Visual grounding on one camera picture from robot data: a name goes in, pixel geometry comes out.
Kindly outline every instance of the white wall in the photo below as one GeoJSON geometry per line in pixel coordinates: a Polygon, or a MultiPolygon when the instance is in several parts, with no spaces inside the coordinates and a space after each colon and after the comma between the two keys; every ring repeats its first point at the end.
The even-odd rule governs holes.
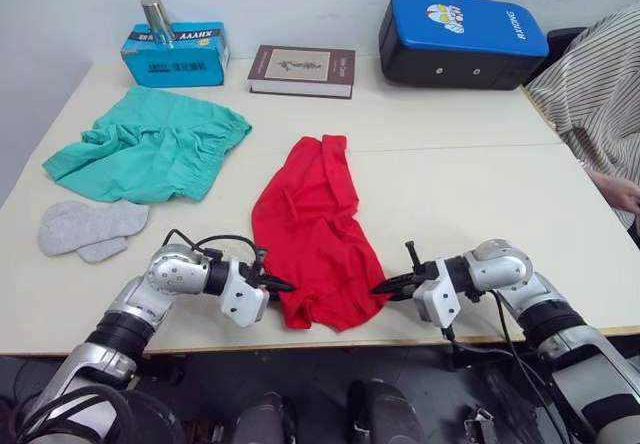
{"type": "MultiPolygon", "coordinates": [[[[89,63],[119,59],[131,25],[143,20],[138,1],[0,0],[0,202],[89,63]]],[[[508,1],[528,8],[548,30],[588,25],[638,0],[508,1]]],[[[251,57],[260,43],[375,54],[387,2],[164,0],[172,20],[223,20],[236,57],[251,57]]]]}

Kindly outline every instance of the human hand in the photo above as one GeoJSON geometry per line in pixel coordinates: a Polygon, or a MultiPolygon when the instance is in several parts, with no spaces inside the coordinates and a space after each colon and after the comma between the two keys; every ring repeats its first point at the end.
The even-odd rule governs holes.
{"type": "Polygon", "coordinates": [[[592,169],[587,169],[587,174],[611,207],[640,215],[638,185],[629,179],[608,176],[592,169]]]}

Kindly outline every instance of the cartoon sticker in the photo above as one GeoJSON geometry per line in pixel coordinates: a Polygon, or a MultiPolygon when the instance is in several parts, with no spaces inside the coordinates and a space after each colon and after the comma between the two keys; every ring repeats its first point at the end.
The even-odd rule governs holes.
{"type": "Polygon", "coordinates": [[[424,13],[429,19],[439,22],[451,32],[455,32],[456,34],[462,34],[464,32],[464,26],[462,25],[464,18],[459,7],[432,4],[427,7],[424,13]]]}

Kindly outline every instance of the book cover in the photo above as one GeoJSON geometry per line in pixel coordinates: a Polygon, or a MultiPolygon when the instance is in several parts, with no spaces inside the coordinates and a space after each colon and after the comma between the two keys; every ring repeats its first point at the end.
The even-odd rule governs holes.
{"type": "Polygon", "coordinates": [[[355,51],[307,47],[260,46],[250,80],[290,81],[352,86],[355,51]]]}

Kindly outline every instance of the tissue box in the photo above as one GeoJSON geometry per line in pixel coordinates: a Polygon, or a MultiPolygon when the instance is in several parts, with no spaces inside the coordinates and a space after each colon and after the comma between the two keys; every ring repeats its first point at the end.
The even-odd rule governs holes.
{"type": "Polygon", "coordinates": [[[485,89],[514,89],[549,52],[529,11],[489,0],[391,0],[379,47],[391,81],[485,89]]]}
{"type": "Polygon", "coordinates": [[[147,87],[218,86],[229,47],[221,22],[171,24],[175,40],[159,44],[147,24],[137,24],[120,54],[138,84],[147,87]]]}

